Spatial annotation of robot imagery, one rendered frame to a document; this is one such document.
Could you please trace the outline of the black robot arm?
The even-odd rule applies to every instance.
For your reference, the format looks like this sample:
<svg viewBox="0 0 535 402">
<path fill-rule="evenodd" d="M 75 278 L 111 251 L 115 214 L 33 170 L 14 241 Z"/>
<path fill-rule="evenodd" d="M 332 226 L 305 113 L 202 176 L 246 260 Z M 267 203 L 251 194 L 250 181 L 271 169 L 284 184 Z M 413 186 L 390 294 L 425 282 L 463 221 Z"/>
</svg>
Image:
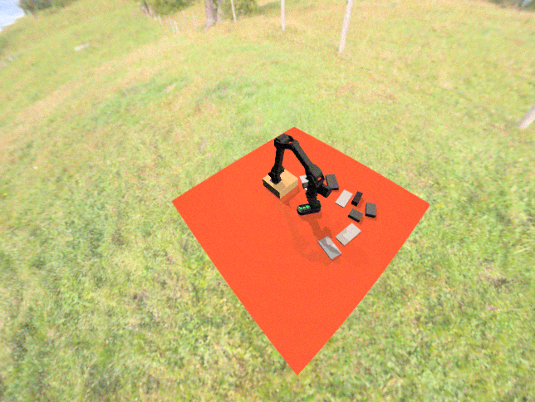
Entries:
<svg viewBox="0 0 535 402">
<path fill-rule="evenodd" d="M 285 150 L 291 150 L 305 169 L 306 179 L 308 180 L 308 188 L 312 191 L 316 190 L 317 194 L 320 194 L 324 198 L 327 198 L 330 195 L 332 189 L 323 183 L 326 179 L 322 173 L 322 170 L 309 160 L 299 145 L 299 142 L 295 140 L 292 135 L 288 135 L 286 133 L 279 135 L 276 139 L 274 139 L 274 147 L 276 148 L 275 162 L 271 171 L 268 173 L 268 176 L 271 177 L 270 181 L 272 183 L 278 184 L 282 181 L 280 174 L 285 171 L 285 168 L 282 165 L 284 153 Z"/>
</svg>

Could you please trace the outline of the dark grey switch panel with green rocker switches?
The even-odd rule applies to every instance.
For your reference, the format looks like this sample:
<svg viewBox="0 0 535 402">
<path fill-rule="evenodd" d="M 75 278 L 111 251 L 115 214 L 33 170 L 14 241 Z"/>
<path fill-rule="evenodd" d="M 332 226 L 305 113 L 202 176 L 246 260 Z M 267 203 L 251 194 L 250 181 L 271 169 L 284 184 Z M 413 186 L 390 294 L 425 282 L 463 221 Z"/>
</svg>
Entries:
<svg viewBox="0 0 535 402">
<path fill-rule="evenodd" d="M 297 213 L 301 216 L 311 214 L 311 213 L 318 213 L 320 211 L 321 211 L 320 208 L 311 210 L 309 203 L 300 204 L 297 206 Z"/>
</svg>

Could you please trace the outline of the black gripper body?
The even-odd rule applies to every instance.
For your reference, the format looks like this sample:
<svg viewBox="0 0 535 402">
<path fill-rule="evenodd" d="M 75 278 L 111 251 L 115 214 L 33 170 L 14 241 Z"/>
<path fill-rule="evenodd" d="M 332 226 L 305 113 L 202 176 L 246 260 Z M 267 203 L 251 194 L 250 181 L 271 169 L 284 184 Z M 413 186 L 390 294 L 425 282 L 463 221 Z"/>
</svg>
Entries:
<svg viewBox="0 0 535 402">
<path fill-rule="evenodd" d="M 312 191 L 308 188 L 308 182 L 302 184 L 303 189 L 307 188 L 306 193 L 307 197 L 310 198 L 311 202 L 309 203 L 311 210 L 321 208 L 321 203 L 317 200 L 317 191 Z"/>
</svg>

